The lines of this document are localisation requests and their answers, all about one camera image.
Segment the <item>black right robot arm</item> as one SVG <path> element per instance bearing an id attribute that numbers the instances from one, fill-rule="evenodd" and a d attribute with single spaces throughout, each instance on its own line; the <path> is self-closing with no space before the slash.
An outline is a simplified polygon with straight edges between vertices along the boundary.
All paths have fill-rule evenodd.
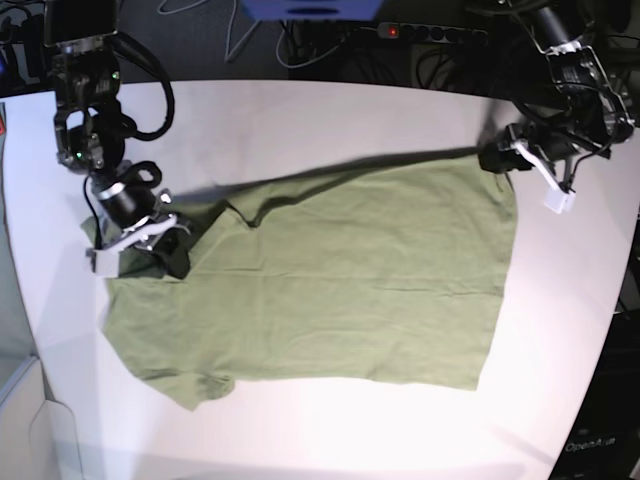
<path id="1" fill-rule="evenodd" d="M 48 1 L 44 44 L 53 49 L 52 85 L 57 158 L 84 176 L 83 194 L 91 210 L 102 209 L 119 229 L 114 240 L 95 228 L 90 252 L 93 271 L 119 274 L 119 257 L 128 249 L 148 255 L 165 274 L 183 279 L 190 271 L 188 220 L 168 206 L 171 194 L 159 191 L 163 175 L 156 163 L 124 158 L 129 139 L 151 142 L 168 132 L 175 118 L 175 96 L 158 59 L 137 40 L 119 31 L 115 1 Z M 124 114 L 117 95 L 120 57 L 156 78 L 164 93 L 166 115 L 155 131 L 144 132 Z"/>

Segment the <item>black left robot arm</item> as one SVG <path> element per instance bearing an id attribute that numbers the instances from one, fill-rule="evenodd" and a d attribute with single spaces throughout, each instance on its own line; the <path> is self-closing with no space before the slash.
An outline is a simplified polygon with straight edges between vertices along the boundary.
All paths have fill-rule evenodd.
<path id="1" fill-rule="evenodd" d="M 496 30 L 486 93 L 504 97 L 521 116 L 483 142 L 483 170 L 536 169 L 567 193 L 580 166 L 610 158 L 633 136 L 631 105 L 600 58 L 587 2 L 468 1 L 465 9 Z"/>

